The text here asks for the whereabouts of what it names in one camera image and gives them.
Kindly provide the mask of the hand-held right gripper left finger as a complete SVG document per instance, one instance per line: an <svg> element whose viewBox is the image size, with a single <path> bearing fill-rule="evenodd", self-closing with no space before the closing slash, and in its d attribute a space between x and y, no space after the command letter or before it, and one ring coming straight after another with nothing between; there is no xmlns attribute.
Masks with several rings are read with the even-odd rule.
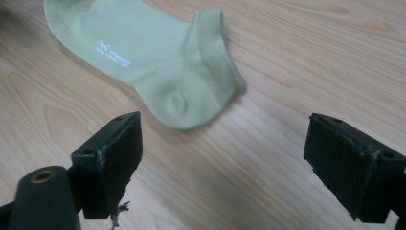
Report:
<svg viewBox="0 0 406 230"><path fill-rule="evenodd" d="M112 119L71 154L77 209L87 219L115 213L143 157L141 113Z"/></svg>

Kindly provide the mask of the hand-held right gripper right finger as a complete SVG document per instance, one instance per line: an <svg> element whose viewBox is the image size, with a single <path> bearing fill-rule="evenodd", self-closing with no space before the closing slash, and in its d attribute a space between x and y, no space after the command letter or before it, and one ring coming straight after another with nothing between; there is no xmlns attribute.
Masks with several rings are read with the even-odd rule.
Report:
<svg viewBox="0 0 406 230"><path fill-rule="evenodd" d="M406 156L348 123L313 113L304 159L353 219L406 224Z"/></svg>

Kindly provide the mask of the light green ankle sock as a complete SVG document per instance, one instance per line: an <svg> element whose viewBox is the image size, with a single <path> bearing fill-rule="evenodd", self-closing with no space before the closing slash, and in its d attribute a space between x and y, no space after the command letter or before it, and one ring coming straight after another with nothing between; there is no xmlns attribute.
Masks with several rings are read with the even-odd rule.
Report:
<svg viewBox="0 0 406 230"><path fill-rule="evenodd" d="M143 0L44 0L48 26L69 51L127 85L168 127L216 118L246 89L219 9L183 21Z"/></svg>

